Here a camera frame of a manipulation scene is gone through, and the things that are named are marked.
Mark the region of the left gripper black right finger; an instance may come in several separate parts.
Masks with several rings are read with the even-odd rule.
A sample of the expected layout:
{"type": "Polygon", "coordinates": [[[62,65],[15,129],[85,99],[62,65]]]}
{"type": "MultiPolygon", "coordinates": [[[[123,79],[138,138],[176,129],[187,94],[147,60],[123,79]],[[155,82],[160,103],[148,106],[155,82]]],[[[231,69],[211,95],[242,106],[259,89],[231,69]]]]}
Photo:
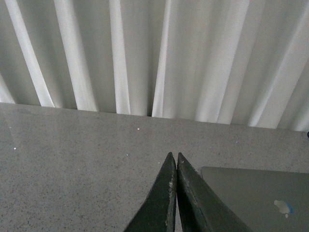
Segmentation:
{"type": "Polygon", "coordinates": [[[202,179],[182,153],[177,163],[177,198],[184,232],[250,232],[202,179]]]}

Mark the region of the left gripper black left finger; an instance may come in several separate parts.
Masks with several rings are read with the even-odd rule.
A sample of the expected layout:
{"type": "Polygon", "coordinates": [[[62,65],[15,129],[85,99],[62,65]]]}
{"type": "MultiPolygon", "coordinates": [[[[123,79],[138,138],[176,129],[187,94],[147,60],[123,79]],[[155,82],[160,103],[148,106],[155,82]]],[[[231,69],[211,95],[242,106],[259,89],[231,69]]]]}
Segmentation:
{"type": "Polygon", "coordinates": [[[169,152],[144,203],[125,228],[126,232],[175,231],[177,168],[169,152]]]}

